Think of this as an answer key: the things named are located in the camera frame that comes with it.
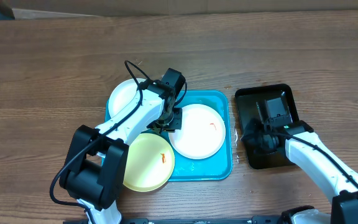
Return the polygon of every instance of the wooden tabletop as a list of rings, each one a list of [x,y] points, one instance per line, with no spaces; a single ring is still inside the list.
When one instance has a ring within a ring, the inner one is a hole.
[[[0,223],[84,217],[55,205],[48,188],[75,129],[102,123],[112,90],[130,79],[126,59],[154,79],[170,67],[189,89],[227,96],[233,170],[222,181],[124,189],[117,204],[125,217],[239,218],[301,205],[331,211],[296,166],[249,167],[235,135],[240,88],[290,85],[300,118],[358,172],[358,11],[0,21]]]

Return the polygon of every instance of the black container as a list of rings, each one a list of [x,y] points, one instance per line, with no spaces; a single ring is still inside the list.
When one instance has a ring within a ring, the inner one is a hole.
[[[289,112],[291,116],[292,121],[299,121],[291,88],[286,84],[240,89],[236,91],[235,97],[242,134],[245,133],[245,127],[252,119],[260,121],[257,103],[264,100],[281,98],[286,111]],[[254,169],[266,169],[271,167],[293,165],[292,162],[278,152],[263,154],[247,141],[243,141],[243,143],[246,147],[248,163]]]

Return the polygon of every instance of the black cable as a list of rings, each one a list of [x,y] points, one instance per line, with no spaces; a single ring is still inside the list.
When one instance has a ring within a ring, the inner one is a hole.
[[[150,80],[150,78],[136,65],[134,65],[132,62],[126,60],[125,62],[125,66],[128,69],[129,74],[131,75],[131,77],[134,79],[136,85],[139,87],[139,82],[137,81],[135,75],[132,73],[132,71],[130,70],[128,63],[130,63],[131,65],[133,65],[136,69],[138,69],[143,75],[146,76],[147,79]],[[78,156],[87,153],[96,143],[100,142],[102,139],[104,139],[105,136],[107,136],[109,133],[111,133],[112,131],[114,131],[115,129],[117,129],[123,122],[125,122],[129,117],[131,117],[136,110],[141,106],[142,101],[143,101],[143,93],[142,90],[139,89],[139,93],[140,93],[140,99],[137,102],[135,108],[129,112],[124,118],[122,118],[118,123],[114,124],[112,128],[108,129],[105,133],[103,133],[102,135],[100,135],[100,137],[98,137],[97,139],[95,139],[94,141],[90,142],[87,146],[85,146],[77,155],[75,155],[70,161],[68,161],[66,163],[66,165],[64,165],[60,171],[56,174],[56,176],[53,178],[52,183],[50,184],[50,188],[49,188],[49,196],[52,199],[53,202],[59,204],[59,205],[68,205],[68,206],[78,206],[81,208],[84,208],[85,212],[88,214],[89,219],[91,221],[92,224],[95,224],[92,213],[90,212],[90,209],[86,206],[83,205],[81,203],[76,203],[76,202],[64,202],[61,200],[58,200],[55,195],[53,194],[53,190],[55,188],[55,185],[57,183],[57,180],[59,179],[59,177],[62,175],[62,173],[64,171],[66,171],[68,169],[68,167],[73,163],[73,161],[75,161],[75,159],[78,158]]]
[[[185,97],[185,95],[186,95],[186,92],[187,92],[187,82],[185,81],[185,92],[183,93],[183,95],[181,96],[181,98],[173,104],[173,106],[178,105],[178,104],[184,99],[184,97]]]
[[[349,180],[349,182],[351,182],[357,189],[358,189],[358,183],[353,179],[353,177],[351,175],[349,175],[326,151],[322,150],[320,147],[318,147],[317,145],[314,145],[302,138],[298,138],[295,137],[291,134],[284,134],[284,133],[276,133],[276,132],[265,132],[265,133],[256,133],[259,135],[263,135],[263,134],[268,134],[271,136],[282,136],[282,137],[286,137],[286,138],[292,138],[295,139],[299,142],[302,142],[303,144],[306,144],[307,146],[312,147],[313,149],[317,150],[318,152],[320,152],[322,155],[324,155],[342,174],[343,176],[346,177],[347,180]]]

